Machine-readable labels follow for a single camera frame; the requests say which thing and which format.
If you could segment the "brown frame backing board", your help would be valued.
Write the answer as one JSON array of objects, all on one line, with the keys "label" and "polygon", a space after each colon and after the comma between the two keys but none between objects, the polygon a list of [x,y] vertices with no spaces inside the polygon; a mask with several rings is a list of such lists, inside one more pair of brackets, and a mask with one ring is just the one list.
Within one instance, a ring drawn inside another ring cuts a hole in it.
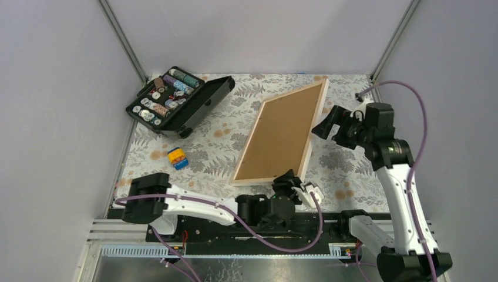
[{"label": "brown frame backing board", "polygon": [[304,177],[329,86],[323,79],[264,100],[230,183],[269,184],[292,170]]}]

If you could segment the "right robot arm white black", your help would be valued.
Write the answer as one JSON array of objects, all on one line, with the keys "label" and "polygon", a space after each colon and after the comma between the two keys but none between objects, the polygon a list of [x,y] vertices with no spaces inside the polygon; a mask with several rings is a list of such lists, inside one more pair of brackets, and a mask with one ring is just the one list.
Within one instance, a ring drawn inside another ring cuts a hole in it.
[{"label": "right robot arm white black", "polygon": [[405,140],[395,137],[394,110],[386,103],[367,103],[362,109],[334,106],[311,132],[337,145],[361,147],[385,192],[393,227],[389,236],[363,210],[341,212],[338,237],[357,239],[376,256],[383,281],[437,281],[453,266],[449,253],[439,250],[420,204],[415,181],[415,161]]}]

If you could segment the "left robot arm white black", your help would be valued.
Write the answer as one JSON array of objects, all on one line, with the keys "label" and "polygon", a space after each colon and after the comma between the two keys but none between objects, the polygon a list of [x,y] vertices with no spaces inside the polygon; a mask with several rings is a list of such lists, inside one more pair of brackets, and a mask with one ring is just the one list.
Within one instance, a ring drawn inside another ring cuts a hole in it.
[{"label": "left robot arm white black", "polygon": [[291,170],[273,181],[271,197],[214,197],[171,184],[169,178],[167,173],[155,173],[133,179],[128,195],[115,200],[115,204],[124,206],[123,221],[149,224],[167,241],[176,241],[182,234],[179,216],[258,230],[285,227],[294,217],[297,205],[314,205],[309,190]]}]

